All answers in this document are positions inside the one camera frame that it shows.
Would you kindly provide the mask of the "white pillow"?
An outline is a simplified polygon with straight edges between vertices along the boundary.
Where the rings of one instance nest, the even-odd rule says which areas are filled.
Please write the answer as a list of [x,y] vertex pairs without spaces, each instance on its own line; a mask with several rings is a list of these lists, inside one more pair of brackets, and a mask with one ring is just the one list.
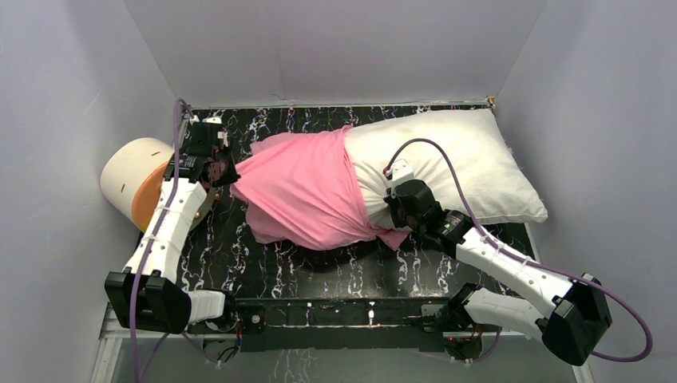
[[466,199],[483,224],[543,223],[548,211],[513,158],[488,109],[439,110],[349,129],[345,148],[372,225],[394,228],[385,166],[405,160],[445,209]]

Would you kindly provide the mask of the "pink pillowcase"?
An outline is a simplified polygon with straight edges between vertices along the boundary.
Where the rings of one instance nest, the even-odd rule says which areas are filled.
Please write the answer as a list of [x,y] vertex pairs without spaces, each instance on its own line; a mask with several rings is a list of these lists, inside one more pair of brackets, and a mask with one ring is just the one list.
[[247,204],[246,223],[258,243],[289,240],[328,251],[381,239],[393,250],[407,231],[371,224],[354,165],[345,149],[352,129],[283,132],[251,145],[236,165],[232,196]]

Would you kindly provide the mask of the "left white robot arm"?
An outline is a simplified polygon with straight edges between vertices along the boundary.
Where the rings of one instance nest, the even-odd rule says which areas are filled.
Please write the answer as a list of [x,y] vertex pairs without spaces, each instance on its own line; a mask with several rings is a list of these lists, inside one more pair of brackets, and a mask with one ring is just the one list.
[[219,117],[193,117],[179,150],[140,138],[109,159],[101,173],[102,194],[143,233],[123,269],[105,279],[122,327],[179,334],[208,320],[220,332],[235,328],[239,312],[227,293],[185,292],[176,283],[189,232],[212,207],[218,188],[238,179]]

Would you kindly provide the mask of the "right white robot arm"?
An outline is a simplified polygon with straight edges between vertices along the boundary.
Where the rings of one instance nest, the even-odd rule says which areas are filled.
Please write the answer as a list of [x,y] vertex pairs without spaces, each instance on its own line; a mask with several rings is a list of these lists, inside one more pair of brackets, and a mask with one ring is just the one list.
[[542,270],[522,254],[510,258],[468,215],[442,208],[423,181],[387,188],[384,200],[395,227],[410,228],[434,250],[482,270],[515,292],[507,296],[467,283],[432,314],[437,326],[471,330],[491,325],[520,332],[577,366],[587,361],[611,326],[604,294],[589,286],[594,277],[569,278]]

